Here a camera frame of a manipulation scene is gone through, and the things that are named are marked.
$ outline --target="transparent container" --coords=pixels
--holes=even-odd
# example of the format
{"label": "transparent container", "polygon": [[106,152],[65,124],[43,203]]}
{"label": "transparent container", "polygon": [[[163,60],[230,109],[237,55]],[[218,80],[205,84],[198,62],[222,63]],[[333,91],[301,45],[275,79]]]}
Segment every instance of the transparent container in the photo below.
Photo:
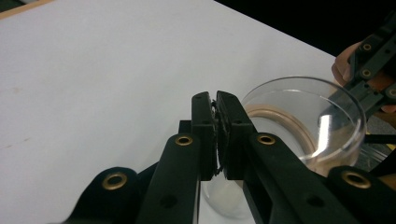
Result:
{"label": "transparent container", "polygon": [[359,102],[343,87],[315,77],[266,82],[241,101],[258,132],[279,136],[312,171],[354,165],[366,133]]}

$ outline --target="metal grommet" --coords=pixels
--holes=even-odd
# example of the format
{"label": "metal grommet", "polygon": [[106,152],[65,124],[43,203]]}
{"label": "metal grommet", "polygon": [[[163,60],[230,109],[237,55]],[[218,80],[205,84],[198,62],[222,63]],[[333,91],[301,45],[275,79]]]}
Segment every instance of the metal grommet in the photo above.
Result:
{"label": "metal grommet", "polygon": [[109,174],[102,182],[102,187],[107,190],[120,189],[126,184],[128,177],[122,172]]}
{"label": "metal grommet", "polygon": [[341,177],[353,187],[358,189],[369,189],[371,187],[371,182],[366,177],[361,174],[352,171],[344,171]]}
{"label": "metal grommet", "polygon": [[364,44],[363,45],[363,49],[366,50],[366,51],[369,51],[369,50],[371,50],[371,45],[370,44]]}
{"label": "metal grommet", "polygon": [[192,143],[192,138],[184,135],[184,136],[180,136],[176,139],[176,144],[178,144],[179,146],[188,146],[189,144]]}
{"label": "metal grommet", "polygon": [[364,77],[369,77],[371,75],[371,72],[368,69],[364,69],[363,71],[361,71],[361,73]]}
{"label": "metal grommet", "polygon": [[269,135],[259,135],[257,137],[257,141],[259,141],[261,144],[271,146],[275,143],[275,138],[269,136]]}
{"label": "metal grommet", "polygon": [[396,89],[389,90],[389,95],[396,96]]}

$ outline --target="glass petri dish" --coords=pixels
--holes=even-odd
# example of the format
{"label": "glass petri dish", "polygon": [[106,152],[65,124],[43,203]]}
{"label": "glass petri dish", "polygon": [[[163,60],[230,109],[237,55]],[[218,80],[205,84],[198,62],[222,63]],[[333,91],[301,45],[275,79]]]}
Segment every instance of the glass petri dish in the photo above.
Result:
{"label": "glass petri dish", "polygon": [[241,101],[258,132],[280,137],[312,171],[354,165],[366,133],[359,102],[343,87],[316,77],[282,77]]}

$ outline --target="transparent object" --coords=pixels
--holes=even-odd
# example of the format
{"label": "transparent object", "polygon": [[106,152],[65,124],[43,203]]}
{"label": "transparent object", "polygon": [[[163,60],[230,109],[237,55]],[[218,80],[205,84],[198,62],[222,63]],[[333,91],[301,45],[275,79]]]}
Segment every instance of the transparent object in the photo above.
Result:
{"label": "transparent object", "polygon": [[280,137],[312,171],[354,165],[366,133],[364,111],[344,88],[315,77],[266,82],[241,101],[258,132]]}

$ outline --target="hand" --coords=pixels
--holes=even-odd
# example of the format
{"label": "hand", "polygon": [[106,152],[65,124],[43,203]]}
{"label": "hand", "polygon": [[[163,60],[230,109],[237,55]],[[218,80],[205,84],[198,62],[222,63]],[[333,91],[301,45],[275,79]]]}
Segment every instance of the hand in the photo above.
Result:
{"label": "hand", "polygon": [[[341,52],[334,60],[334,64],[332,65],[332,74],[334,75],[335,80],[342,86],[347,84],[347,82],[351,79],[350,75],[350,64],[347,62],[349,56],[359,47],[361,42],[356,43],[354,45],[349,46],[343,52]],[[367,83],[374,89],[382,91],[389,84],[395,82],[396,80],[385,74],[383,71],[380,71],[375,78],[371,79]],[[396,105],[384,105],[381,109],[386,113],[394,113],[396,112]]]}

